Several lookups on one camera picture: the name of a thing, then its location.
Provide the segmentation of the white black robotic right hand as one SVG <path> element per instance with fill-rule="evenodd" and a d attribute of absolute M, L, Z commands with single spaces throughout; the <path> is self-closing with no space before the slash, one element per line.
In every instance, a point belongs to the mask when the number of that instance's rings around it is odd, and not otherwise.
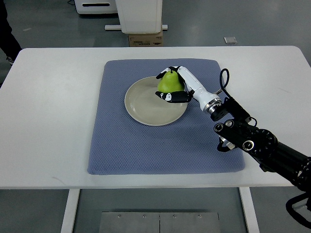
<path fill-rule="evenodd" d="M 208 92 L 197 78 L 185 67 L 168 67 L 156 76 L 163 79 L 170 72 L 176 72 L 179 82 L 183 83 L 183 91 L 156 91 L 156 95 L 169 103 L 185 103 L 195 99 L 200 104 L 200 109 L 206 114 L 212 114 L 222 105 L 222 101 L 217 94 Z"/>

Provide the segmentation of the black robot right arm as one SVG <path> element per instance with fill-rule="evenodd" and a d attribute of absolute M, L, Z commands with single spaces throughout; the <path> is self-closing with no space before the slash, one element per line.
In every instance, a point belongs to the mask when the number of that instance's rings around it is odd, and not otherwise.
<path fill-rule="evenodd" d="M 310 157 L 279 142 L 269 130 L 250 125 L 253 117 L 229 93 L 211 114 L 211 119 L 217 122 L 214 131 L 220 137 L 218 151 L 240 148 L 254 158 L 264 172 L 275 172 L 303 191 L 287 201 L 286 210 L 299 224 L 310 228 L 310 221 L 293 208 L 294 204 L 306 200 L 307 210 L 311 209 Z"/>

